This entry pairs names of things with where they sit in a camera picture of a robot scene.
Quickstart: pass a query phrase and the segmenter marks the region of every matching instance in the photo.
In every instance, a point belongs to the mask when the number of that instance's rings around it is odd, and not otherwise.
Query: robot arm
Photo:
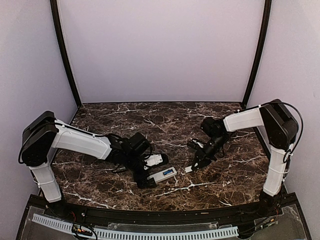
[[[193,164],[185,169],[191,172],[216,161],[215,154],[229,140],[230,132],[240,129],[264,126],[271,158],[263,192],[273,197],[279,193],[286,172],[289,153],[293,149],[298,132],[298,123],[289,110],[276,99],[270,103],[251,109],[238,111],[223,119],[208,117],[201,123],[201,129],[211,138],[207,143],[193,139],[189,147],[196,149]]]
[[[47,159],[50,148],[67,149],[124,165],[133,172],[133,179],[139,188],[155,187],[161,179],[150,176],[148,169],[168,163],[167,155],[151,154],[152,146],[141,133],[131,138],[121,138],[115,134],[97,135],[55,119],[50,111],[44,112],[23,131],[22,142],[19,161],[22,159],[20,163],[29,167],[49,203],[62,199]],[[150,149],[150,154],[144,154],[147,149]]]

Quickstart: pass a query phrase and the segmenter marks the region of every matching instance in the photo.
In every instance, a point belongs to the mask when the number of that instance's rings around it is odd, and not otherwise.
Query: black vertical pole
[[[263,52],[264,45],[265,45],[266,35],[267,35],[269,17],[270,17],[270,12],[271,12],[271,2],[272,2],[272,0],[265,0],[265,2],[264,2],[264,10],[263,10],[263,17],[262,17],[259,40],[258,40],[258,44],[257,44],[256,51],[255,51],[255,56],[254,56],[254,61],[253,61],[249,81],[246,86],[244,97],[243,97],[243,100],[241,103],[241,106],[243,108],[247,107],[252,89],[255,84],[262,52]]]
[[[69,62],[69,58],[68,58],[68,54],[67,54],[65,40],[64,40],[64,36],[62,33],[62,28],[61,28],[57,0],[50,0],[50,4],[51,4],[51,11],[52,11],[52,18],[53,18],[53,23],[54,23],[54,28],[55,28],[56,39],[58,40],[58,45],[59,45],[60,54],[62,57],[65,73],[66,73],[66,76],[69,81],[69,85],[70,85],[70,88],[71,88],[71,91],[73,94],[73,98],[75,100],[77,107],[79,108],[79,107],[81,107],[82,103],[81,103],[81,99],[79,96],[79,92],[77,90],[76,82],[75,82],[74,75],[71,70],[71,66],[70,66],[70,62]]]

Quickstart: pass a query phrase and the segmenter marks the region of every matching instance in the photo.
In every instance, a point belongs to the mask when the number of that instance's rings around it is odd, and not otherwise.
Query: white vent strip
[[[72,223],[52,219],[43,215],[34,214],[33,222],[47,226],[67,234],[72,234]],[[182,233],[140,233],[124,232],[95,228],[99,240],[216,240],[238,236],[238,227],[228,227],[208,231]]]

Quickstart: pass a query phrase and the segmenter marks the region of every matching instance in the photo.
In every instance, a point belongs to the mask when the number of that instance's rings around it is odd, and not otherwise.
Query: brown marble surface
[[[141,211],[181,211],[235,206],[258,201],[268,159],[252,129],[237,131],[225,145],[226,156],[206,168],[185,173],[194,158],[186,143],[208,141],[200,129],[205,117],[215,119],[239,109],[237,103],[154,102],[84,104],[71,125],[97,134],[131,137],[141,132],[154,153],[165,153],[178,174],[153,189],[139,189],[130,171],[111,173],[111,163],[59,150],[52,169],[70,203]]]

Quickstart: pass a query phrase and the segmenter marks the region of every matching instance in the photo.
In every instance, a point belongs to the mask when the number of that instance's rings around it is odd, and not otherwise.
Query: white wall
[[[56,40],[49,0],[0,1],[0,240],[16,238],[31,193],[18,164],[22,132],[42,112],[70,121],[76,104]]]
[[[274,0],[249,107],[275,98],[296,106],[302,140],[286,181],[296,192],[313,239],[320,239],[320,1]]]
[[[59,0],[83,102],[242,101],[262,0]]]

